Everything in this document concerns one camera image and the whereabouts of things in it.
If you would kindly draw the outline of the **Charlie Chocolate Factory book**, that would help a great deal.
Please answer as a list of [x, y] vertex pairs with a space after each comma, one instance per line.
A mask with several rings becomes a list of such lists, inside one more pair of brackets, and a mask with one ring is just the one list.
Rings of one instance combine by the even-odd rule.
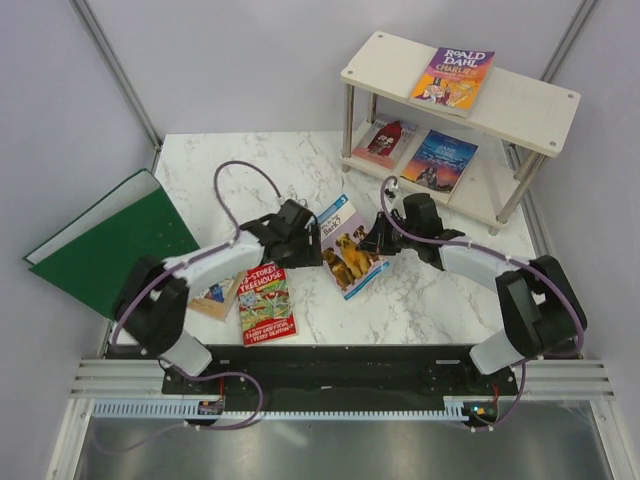
[[439, 47], [409, 95], [409, 103], [467, 118], [494, 56], [494, 51]]

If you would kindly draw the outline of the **Jane Eyre book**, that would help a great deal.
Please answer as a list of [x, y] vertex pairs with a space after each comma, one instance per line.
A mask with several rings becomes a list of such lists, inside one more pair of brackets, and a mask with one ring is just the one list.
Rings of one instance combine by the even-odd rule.
[[430, 130], [401, 176], [429, 190], [451, 194], [477, 149], [476, 144]]

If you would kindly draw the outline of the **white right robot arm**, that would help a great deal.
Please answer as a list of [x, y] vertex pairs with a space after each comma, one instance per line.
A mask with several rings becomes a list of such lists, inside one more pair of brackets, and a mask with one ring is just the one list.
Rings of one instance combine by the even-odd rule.
[[402, 208], [381, 203], [358, 249], [383, 256], [414, 250], [432, 267], [464, 276], [497, 294], [503, 328], [473, 346], [458, 368], [467, 392], [483, 392], [494, 372], [545, 353], [572, 354], [584, 343], [587, 319], [559, 261], [549, 255], [519, 260], [446, 229], [428, 194], [411, 194]]

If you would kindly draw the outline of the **Why Do Dogs Bark book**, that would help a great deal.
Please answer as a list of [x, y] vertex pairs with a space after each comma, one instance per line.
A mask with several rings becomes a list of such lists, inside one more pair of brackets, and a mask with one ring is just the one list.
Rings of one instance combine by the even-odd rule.
[[359, 249], [370, 227], [346, 194], [338, 197], [318, 220], [323, 265], [343, 298], [349, 300], [386, 269], [389, 262], [376, 253]]

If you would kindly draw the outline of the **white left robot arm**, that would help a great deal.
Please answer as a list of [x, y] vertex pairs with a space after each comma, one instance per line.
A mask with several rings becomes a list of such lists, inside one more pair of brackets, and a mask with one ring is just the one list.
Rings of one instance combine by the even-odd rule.
[[208, 287], [263, 264], [296, 269], [322, 261], [316, 215], [288, 199], [278, 212], [240, 225], [230, 242], [163, 260], [139, 258], [112, 307], [112, 342], [125, 330], [148, 355], [184, 373], [196, 392], [211, 392], [220, 371], [184, 327], [189, 303]]

